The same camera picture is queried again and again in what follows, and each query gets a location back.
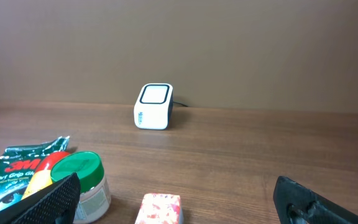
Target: beige wall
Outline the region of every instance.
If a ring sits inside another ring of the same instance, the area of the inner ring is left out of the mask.
[[[0,0],[0,100],[358,112],[358,0]]]

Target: white cube-shaped device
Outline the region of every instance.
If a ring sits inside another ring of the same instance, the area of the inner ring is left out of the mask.
[[[173,87],[168,83],[143,86],[134,108],[135,125],[142,129],[168,127],[173,107]]]

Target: green bottle cap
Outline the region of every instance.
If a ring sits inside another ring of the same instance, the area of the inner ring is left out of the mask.
[[[81,193],[91,190],[103,179],[104,168],[100,156],[94,152],[76,152],[57,162],[50,171],[53,182],[76,172],[81,184]]]

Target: small box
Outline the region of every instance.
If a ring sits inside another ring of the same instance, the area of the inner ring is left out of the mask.
[[[134,107],[135,125],[141,129],[168,127],[173,108],[173,87],[168,83],[143,86]]]
[[[145,194],[135,224],[183,224],[180,196]]]

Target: white container with green lid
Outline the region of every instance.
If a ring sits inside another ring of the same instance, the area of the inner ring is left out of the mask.
[[[81,184],[80,202],[74,223],[91,223],[108,210],[111,197],[102,161],[94,152],[76,152],[56,163],[50,176],[53,182],[76,172]]]

